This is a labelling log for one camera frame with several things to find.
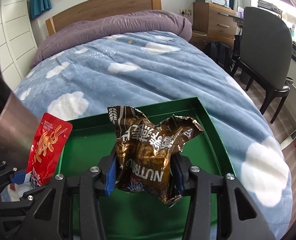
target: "bed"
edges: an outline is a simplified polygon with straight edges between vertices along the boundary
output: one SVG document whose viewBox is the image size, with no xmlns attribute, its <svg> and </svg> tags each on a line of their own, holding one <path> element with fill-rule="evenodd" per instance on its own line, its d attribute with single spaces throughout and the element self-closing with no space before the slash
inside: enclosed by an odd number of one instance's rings
<svg viewBox="0 0 296 240">
<path fill-rule="evenodd" d="M 279 144 L 235 80 L 188 43 L 190 22 L 160 10 L 160 0 L 90 0 L 48 19 L 50 37 L 15 94 L 37 117 L 49 112 L 64 120 L 101 114 L 108 106 L 197 96 L 237 178 L 280 239 L 293 200 Z"/>
</svg>

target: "white wardrobe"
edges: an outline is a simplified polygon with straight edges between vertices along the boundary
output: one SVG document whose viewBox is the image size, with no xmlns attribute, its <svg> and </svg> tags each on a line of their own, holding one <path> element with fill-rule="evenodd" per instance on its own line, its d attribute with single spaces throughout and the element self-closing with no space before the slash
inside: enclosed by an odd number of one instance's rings
<svg viewBox="0 0 296 240">
<path fill-rule="evenodd" d="M 29 73 L 36 50 L 27 0 L 0 0 L 0 65 L 12 90 Z"/>
</svg>

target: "crumpled wrapper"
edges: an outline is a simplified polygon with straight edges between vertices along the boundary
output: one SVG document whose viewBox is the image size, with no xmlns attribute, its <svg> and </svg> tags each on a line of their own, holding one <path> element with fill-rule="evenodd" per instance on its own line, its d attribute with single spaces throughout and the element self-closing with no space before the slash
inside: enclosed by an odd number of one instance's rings
<svg viewBox="0 0 296 240">
<path fill-rule="evenodd" d="M 120 165 L 116 188 L 127 192 L 148 191 L 163 203 L 175 203 L 181 195 L 170 174 L 171 155 L 204 131 L 193 118 L 171 116 L 158 125 L 130 106 L 108 107 L 116 132 Z"/>
</svg>

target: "headboard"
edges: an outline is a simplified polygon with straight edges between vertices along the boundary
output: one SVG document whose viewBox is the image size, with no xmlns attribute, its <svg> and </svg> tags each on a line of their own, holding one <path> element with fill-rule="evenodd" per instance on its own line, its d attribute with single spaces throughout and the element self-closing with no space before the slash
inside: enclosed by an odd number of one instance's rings
<svg viewBox="0 0 296 240">
<path fill-rule="evenodd" d="M 46 25 L 51 36 L 74 22 L 151 9 L 161 10 L 161 0 L 89 0 L 47 19 Z"/>
</svg>

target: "blue blanket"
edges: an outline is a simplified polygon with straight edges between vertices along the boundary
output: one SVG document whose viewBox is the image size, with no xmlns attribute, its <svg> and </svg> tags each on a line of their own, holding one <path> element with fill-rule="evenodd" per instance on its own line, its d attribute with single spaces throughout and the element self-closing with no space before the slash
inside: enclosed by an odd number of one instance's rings
<svg viewBox="0 0 296 240">
<path fill-rule="evenodd" d="M 286 232 L 291 176 L 267 122 L 233 78 L 175 34 L 118 34 L 62 51 L 39 63 L 15 93 L 36 116 L 64 120 L 198 96 L 276 238 Z"/>
</svg>

